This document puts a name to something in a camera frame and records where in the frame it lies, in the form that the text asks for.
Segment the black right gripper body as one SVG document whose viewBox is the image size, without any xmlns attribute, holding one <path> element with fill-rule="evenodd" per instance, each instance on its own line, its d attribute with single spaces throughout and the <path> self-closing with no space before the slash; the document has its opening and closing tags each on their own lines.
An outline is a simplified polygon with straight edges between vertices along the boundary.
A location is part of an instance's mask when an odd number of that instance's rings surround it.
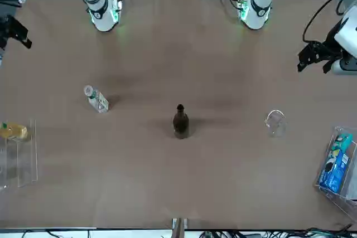
<svg viewBox="0 0 357 238">
<path fill-rule="evenodd" d="M 1 16 L 1 50 L 4 50 L 7 45 L 7 40 L 11 35 L 13 16 L 10 14 Z"/>
</svg>

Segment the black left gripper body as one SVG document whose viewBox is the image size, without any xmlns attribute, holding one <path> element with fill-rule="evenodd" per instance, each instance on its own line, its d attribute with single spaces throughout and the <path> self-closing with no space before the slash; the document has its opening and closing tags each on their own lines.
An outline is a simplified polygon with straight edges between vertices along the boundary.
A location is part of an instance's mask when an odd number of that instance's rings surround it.
<svg viewBox="0 0 357 238">
<path fill-rule="evenodd" d="M 324 74 L 327 74 L 334 62 L 342 59 L 342 48 L 336 42 L 323 42 L 320 47 L 319 60 L 324 62 L 322 70 Z"/>
</svg>

